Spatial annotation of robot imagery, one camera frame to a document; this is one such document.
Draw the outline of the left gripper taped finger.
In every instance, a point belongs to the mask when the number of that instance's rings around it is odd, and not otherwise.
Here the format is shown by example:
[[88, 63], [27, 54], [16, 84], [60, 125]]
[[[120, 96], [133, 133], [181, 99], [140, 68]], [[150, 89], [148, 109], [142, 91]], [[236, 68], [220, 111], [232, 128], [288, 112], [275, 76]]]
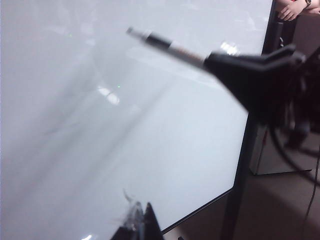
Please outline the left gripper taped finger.
[[128, 210], [112, 240], [163, 240], [163, 234], [150, 202], [143, 208], [140, 201], [123, 191]]

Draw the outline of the bystander bare hand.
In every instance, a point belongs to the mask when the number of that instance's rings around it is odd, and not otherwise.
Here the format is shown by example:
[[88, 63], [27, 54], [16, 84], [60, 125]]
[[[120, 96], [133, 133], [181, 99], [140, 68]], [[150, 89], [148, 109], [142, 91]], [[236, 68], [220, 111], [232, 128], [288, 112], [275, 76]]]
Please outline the bystander bare hand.
[[298, 0], [277, 0], [277, 17], [283, 21], [292, 21], [303, 11], [304, 7], [305, 4]]

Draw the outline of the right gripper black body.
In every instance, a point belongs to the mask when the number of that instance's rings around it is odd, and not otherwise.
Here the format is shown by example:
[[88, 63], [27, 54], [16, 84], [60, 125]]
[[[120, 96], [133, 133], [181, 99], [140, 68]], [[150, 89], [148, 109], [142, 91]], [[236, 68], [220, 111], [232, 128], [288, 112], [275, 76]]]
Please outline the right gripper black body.
[[320, 124], [320, 49], [310, 56], [296, 51], [289, 74], [288, 96], [283, 108], [283, 125], [297, 125], [306, 120]]

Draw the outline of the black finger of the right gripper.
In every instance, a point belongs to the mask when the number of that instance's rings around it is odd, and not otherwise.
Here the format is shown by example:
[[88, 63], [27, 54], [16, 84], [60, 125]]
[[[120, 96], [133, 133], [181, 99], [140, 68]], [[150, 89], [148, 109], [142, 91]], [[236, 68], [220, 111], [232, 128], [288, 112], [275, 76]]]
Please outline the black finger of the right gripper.
[[277, 108], [285, 102], [293, 61], [288, 58], [267, 64], [212, 65], [212, 54], [205, 68], [234, 95], [241, 105], [262, 124], [278, 120]]

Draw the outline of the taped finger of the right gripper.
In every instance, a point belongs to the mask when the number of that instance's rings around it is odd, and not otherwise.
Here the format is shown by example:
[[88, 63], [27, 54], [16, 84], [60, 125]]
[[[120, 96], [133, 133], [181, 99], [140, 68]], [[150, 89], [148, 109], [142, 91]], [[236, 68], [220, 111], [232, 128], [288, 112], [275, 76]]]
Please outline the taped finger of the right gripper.
[[212, 53], [211, 65], [264, 65], [285, 59], [299, 64], [306, 60], [306, 56], [298, 51], [294, 44], [289, 44], [271, 53], [262, 55]]

